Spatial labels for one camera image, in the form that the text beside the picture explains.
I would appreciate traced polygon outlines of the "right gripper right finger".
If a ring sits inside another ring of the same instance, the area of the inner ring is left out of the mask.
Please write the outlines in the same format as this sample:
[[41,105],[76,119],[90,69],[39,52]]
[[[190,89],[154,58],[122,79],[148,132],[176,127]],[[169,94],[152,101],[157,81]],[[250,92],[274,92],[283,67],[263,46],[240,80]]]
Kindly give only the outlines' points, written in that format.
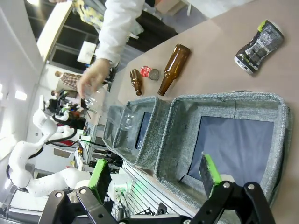
[[207,200],[190,224],[217,224],[225,210],[233,210],[241,224],[276,224],[270,206],[256,182],[244,186],[222,180],[211,155],[203,154],[199,166]]

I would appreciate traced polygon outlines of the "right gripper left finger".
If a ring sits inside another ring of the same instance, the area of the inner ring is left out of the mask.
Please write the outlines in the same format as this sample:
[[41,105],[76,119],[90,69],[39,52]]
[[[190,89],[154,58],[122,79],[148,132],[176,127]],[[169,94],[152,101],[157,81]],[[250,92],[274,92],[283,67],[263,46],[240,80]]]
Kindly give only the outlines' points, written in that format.
[[79,216],[87,216],[90,224],[130,224],[116,220],[104,205],[111,180],[108,163],[98,160],[87,186],[51,192],[38,224],[74,224]]

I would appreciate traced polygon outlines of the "clear bottle with pink label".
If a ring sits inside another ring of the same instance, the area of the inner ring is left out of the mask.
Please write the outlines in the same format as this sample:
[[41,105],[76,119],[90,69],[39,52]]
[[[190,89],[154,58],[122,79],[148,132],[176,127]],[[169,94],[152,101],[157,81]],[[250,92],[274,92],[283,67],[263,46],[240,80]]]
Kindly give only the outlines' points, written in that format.
[[93,113],[98,112],[98,96],[96,93],[84,93],[83,100],[87,106],[87,109]]

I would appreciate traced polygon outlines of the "large clear plastic bottle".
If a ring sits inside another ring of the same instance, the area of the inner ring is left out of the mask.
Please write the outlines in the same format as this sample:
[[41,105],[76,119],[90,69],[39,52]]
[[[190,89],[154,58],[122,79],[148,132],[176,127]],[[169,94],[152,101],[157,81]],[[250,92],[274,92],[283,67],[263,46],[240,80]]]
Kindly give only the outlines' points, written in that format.
[[130,128],[132,128],[134,121],[135,121],[134,114],[130,112],[124,112],[120,120],[120,129],[129,130]]

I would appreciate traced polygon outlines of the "brown glass bottle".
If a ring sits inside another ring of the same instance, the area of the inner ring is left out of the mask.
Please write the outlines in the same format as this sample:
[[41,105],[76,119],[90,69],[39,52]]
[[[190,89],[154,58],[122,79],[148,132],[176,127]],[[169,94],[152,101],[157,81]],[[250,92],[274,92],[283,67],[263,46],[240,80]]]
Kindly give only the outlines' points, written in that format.
[[182,44],[177,44],[164,69],[164,77],[158,94],[164,96],[172,82],[178,78],[191,54],[191,50]]
[[131,84],[135,89],[135,93],[137,96],[142,95],[142,76],[137,69],[133,69],[130,71],[130,79]]

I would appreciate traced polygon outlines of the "crushed red can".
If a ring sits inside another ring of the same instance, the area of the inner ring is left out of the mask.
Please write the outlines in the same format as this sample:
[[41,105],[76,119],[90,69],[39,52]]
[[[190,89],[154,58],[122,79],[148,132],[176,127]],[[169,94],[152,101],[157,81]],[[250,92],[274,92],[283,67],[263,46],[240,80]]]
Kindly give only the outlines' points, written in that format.
[[152,81],[157,81],[160,77],[160,73],[157,69],[150,68],[148,66],[141,67],[140,73],[142,77],[147,77]]

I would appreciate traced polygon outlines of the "person's right forearm white sleeve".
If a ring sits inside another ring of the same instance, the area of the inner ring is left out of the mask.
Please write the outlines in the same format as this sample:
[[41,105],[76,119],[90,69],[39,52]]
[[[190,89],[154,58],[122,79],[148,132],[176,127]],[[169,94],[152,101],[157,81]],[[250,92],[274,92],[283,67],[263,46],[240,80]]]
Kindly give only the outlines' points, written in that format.
[[144,3],[145,0],[106,0],[100,45],[95,51],[96,64],[117,64],[128,39],[144,32],[136,21]]

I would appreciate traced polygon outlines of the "grey fabric basket labelled Can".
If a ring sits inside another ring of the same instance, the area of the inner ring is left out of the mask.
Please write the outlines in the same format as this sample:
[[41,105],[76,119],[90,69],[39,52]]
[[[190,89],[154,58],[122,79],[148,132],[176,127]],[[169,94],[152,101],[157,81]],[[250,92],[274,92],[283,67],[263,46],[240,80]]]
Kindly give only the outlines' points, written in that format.
[[273,204],[285,168],[293,116],[279,95],[227,92],[175,98],[170,106],[154,175],[194,209],[206,200],[199,175],[203,154],[242,186],[260,184]]

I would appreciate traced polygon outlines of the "grey fabric basket labelled Bottle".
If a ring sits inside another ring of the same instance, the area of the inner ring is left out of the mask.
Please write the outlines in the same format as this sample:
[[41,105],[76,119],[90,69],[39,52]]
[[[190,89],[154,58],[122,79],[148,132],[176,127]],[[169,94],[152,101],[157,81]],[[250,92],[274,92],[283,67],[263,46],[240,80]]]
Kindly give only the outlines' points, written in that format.
[[103,142],[110,151],[115,151],[114,140],[117,132],[126,128],[124,106],[112,105],[107,112]]

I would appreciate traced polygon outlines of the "grey fabric basket labelled Plastic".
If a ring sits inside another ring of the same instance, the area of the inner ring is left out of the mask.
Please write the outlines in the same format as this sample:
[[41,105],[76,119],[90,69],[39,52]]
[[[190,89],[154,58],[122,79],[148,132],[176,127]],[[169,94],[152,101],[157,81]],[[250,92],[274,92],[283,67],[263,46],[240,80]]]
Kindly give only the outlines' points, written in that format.
[[162,141],[171,102],[158,97],[131,100],[124,106],[112,150],[131,166],[153,169]]

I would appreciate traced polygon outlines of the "person's right hand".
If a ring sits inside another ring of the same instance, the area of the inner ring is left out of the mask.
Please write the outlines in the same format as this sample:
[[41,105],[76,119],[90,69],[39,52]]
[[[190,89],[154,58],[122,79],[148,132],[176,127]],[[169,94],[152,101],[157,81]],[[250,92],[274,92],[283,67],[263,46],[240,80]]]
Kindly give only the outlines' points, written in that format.
[[77,83],[77,90],[81,98],[84,98],[87,92],[93,94],[100,88],[109,75],[110,67],[109,60],[100,58],[84,71]]

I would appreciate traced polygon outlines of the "person in plaid shirt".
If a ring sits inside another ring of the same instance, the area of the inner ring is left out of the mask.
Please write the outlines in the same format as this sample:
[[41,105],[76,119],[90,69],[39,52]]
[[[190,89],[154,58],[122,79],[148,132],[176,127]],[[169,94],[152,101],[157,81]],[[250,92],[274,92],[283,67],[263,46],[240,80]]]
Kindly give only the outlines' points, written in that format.
[[82,77],[81,75],[78,74],[72,74],[67,72],[62,73],[60,71],[56,71],[55,76],[60,78],[60,80],[63,82],[64,85],[70,87],[72,90],[75,91],[77,91],[77,82]]

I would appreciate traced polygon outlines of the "slotted metal mounting plate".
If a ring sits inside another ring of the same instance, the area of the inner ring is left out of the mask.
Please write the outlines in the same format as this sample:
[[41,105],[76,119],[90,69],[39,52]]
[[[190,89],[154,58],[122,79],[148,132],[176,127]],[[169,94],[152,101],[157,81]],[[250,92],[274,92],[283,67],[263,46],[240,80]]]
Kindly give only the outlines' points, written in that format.
[[128,177],[128,190],[125,196],[121,196],[127,215],[135,215],[148,208],[156,213],[160,203],[166,206],[166,212],[170,214],[178,213],[188,217],[196,214],[145,172],[124,162],[119,173]]

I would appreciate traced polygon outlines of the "person in yellow floral shirt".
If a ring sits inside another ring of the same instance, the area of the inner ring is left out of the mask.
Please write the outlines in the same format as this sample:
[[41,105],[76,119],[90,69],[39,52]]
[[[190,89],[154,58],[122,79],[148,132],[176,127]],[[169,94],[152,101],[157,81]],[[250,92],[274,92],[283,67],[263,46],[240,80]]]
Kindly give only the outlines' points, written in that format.
[[104,16],[90,7],[83,0],[72,0],[73,11],[80,16],[81,20],[91,26],[97,31],[100,31],[103,26]]

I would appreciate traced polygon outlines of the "cardboard box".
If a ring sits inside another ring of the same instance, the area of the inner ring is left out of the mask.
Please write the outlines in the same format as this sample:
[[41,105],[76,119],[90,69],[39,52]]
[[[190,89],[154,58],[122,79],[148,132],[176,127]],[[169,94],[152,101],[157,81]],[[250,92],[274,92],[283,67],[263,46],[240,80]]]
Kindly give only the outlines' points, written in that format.
[[173,16],[186,6],[184,0],[155,0],[155,9],[163,15]]

